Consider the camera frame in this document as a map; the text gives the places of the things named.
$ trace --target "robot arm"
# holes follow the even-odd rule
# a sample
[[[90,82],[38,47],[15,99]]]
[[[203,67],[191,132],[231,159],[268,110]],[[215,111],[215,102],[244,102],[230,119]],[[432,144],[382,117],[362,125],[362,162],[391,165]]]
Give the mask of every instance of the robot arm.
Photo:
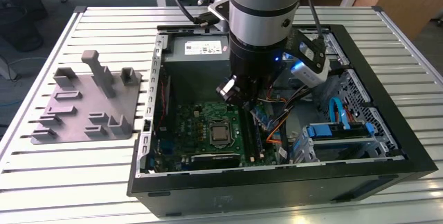
[[[323,36],[312,42],[294,30],[298,7],[299,0],[230,0],[231,78],[216,89],[227,103],[251,109],[260,89],[284,69],[283,54],[294,59],[291,71],[310,87],[324,82]]]

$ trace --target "power supply label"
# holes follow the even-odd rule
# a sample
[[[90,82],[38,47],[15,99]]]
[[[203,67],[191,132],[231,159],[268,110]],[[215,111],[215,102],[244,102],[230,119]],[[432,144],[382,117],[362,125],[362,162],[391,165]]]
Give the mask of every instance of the power supply label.
[[[222,54],[222,41],[188,41],[186,55],[188,54]]]

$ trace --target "motherboard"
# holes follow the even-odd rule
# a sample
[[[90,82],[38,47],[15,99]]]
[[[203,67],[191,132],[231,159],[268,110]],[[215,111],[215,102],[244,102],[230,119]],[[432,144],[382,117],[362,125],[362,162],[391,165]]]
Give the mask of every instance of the motherboard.
[[[258,127],[248,133],[255,142],[246,138],[248,130],[236,106],[219,102],[182,104],[175,116],[174,141],[160,145],[170,171],[275,164],[274,147],[263,146]]]

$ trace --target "metal slatted table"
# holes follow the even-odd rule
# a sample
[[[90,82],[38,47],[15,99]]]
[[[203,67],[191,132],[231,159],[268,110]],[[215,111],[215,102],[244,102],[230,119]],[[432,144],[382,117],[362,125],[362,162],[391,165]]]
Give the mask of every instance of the metal slatted table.
[[[204,12],[190,8],[191,14]],[[322,23],[343,24],[440,170],[360,202],[187,216],[162,221],[226,223],[404,223],[443,221],[443,79],[383,12],[319,7]],[[314,24],[300,8],[296,24]],[[90,73],[80,61],[98,50],[112,72],[134,67],[147,78],[158,25],[190,24],[176,8],[90,7],[75,13],[0,142],[0,222],[159,221],[126,196],[138,135],[119,141],[34,145],[30,134],[55,88],[58,67]],[[148,97],[143,81],[139,103]],[[143,116],[138,106],[136,116]],[[135,130],[142,129],[135,120]]]

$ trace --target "blue led light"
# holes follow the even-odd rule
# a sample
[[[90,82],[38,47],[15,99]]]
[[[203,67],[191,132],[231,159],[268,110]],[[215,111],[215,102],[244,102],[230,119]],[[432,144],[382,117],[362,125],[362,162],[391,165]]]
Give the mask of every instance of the blue led light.
[[[303,67],[303,62],[302,61],[298,61],[295,64],[294,64],[294,67],[291,68],[291,70],[299,70],[300,68]]]

